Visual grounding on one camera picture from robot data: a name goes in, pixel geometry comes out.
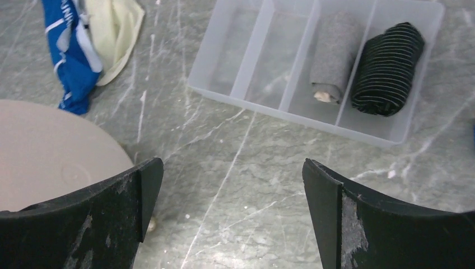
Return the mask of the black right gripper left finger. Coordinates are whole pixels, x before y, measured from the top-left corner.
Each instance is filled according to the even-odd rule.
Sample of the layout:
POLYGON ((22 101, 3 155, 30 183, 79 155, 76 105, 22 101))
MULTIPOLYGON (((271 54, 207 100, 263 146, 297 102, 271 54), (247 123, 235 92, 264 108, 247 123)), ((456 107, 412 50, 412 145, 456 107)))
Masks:
POLYGON ((163 175, 154 157, 67 195, 2 211, 1 267, 132 268, 163 175))

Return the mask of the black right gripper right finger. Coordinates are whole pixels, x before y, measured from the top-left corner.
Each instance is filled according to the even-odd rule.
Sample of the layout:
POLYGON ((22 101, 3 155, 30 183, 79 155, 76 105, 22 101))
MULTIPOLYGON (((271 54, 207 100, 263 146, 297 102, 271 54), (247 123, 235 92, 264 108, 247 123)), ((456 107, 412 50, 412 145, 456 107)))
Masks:
POLYGON ((302 179, 324 268, 473 268, 474 212, 404 202, 306 159, 302 179))

